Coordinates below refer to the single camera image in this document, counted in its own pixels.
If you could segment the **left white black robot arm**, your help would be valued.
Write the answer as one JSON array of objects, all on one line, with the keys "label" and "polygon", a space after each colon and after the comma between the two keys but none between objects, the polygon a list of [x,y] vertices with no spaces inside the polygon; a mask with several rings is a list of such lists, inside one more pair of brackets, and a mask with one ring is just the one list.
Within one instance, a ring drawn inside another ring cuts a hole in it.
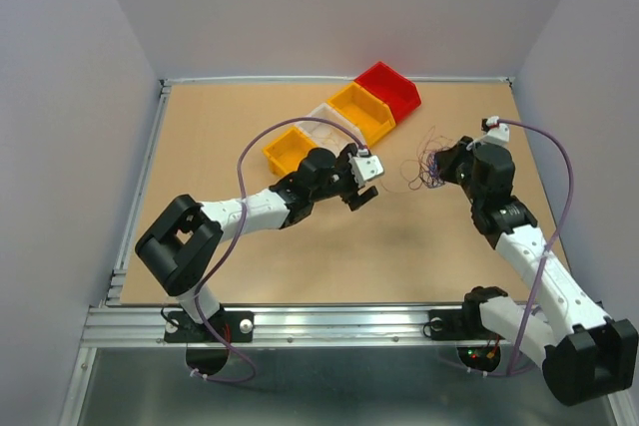
[{"label": "left white black robot arm", "polygon": [[383,174],[380,159],[355,144],[337,156],[313,148],[296,170],[246,198],[199,203],[187,194],[175,197],[138,239],[135,254],[188,314],[191,332],[210,340],[222,330],[222,305],[203,281],[220,243],[235,246],[242,235],[293,226],[315,203],[332,198],[354,212],[377,196],[371,183]]}]

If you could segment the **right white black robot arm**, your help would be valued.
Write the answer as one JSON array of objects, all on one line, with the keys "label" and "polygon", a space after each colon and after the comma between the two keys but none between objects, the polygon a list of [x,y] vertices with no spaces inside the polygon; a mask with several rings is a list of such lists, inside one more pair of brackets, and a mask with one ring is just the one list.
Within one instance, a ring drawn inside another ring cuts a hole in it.
[{"label": "right white black robot arm", "polygon": [[510,342],[540,368],[563,405],[629,389],[638,331],[613,319],[578,285],[552,250],[536,217],[512,192],[515,164],[503,146],[461,138],[434,155],[437,177],[458,185],[478,232],[529,286],[526,305],[499,287],[475,287],[459,312],[462,330]]}]

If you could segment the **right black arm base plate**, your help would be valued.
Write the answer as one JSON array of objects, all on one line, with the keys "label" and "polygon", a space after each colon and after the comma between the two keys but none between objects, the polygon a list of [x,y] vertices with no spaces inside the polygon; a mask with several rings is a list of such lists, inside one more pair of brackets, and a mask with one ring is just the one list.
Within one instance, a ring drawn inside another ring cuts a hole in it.
[{"label": "right black arm base plate", "polygon": [[488,340],[494,333],[461,308],[430,309],[422,333],[433,341]]}]

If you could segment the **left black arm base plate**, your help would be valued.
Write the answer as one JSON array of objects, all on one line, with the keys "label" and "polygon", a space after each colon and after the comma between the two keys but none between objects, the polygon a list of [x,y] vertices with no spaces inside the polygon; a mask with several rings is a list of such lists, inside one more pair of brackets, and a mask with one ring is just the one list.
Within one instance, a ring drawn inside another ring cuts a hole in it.
[{"label": "left black arm base plate", "polygon": [[[162,312],[165,320],[164,341],[167,343],[217,343],[210,330],[196,323],[183,310]],[[209,319],[216,332],[230,343],[251,343],[253,341],[254,314],[249,310],[222,310]]]}]

